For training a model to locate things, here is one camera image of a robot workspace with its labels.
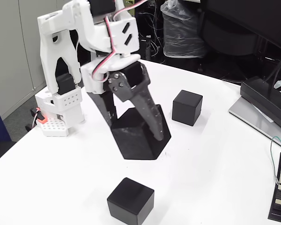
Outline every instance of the black monitor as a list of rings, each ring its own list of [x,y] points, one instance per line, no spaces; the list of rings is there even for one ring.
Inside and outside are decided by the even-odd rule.
[[[202,0],[220,14],[281,48],[281,0]]]

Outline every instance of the white tabletop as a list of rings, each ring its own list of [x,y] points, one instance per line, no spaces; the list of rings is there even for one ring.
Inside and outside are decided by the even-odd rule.
[[[172,139],[156,161],[124,160],[95,104],[83,91],[86,121],[67,138],[39,128],[0,159],[0,225],[122,225],[107,197],[125,177],[155,190],[144,225],[276,224],[270,140],[228,109],[239,86],[143,62]],[[171,120],[181,90],[203,95],[194,127]],[[130,103],[116,102],[119,115]],[[276,166],[281,148],[274,144]]]

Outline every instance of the gray cabinet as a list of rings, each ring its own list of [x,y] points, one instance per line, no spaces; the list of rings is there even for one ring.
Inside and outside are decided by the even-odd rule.
[[[5,118],[32,89],[18,0],[0,1],[0,115]]]
[[[57,11],[57,5],[56,0],[0,0],[2,119],[45,86],[37,17]]]
[[[25,50],[34,88],[45,82],[40,58],[40,36],[37,18],[57,10],[54,0],[19,0]]]
[[[68,3],[70,0],[56,0],[57,9],[61,10],[64,4]]]

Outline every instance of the white 3d-printed part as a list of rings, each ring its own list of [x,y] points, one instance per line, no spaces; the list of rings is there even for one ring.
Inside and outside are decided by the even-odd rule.
[[[57,118],[48,118],[48,122],[45,124],[39,123],[43,134],[47,137],[67,137],[69,131],[66,128],[64,121]]]

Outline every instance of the black cube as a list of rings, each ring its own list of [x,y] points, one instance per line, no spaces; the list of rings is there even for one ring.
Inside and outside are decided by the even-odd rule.
[[[185,90],[180,91],[173,102],[172,119],[193,126],[201,114],[203,96]]]
[[[155,139],[149,125],[135,108],[128,109],[111,126],[111,132],[124,159],[156,160],[171,139],[168,124],[160,105],[162,116],[163,140]]]
[[[141,225],[154,207],[154,190],[125,178],[107,198],[113,217],[128,224]]]

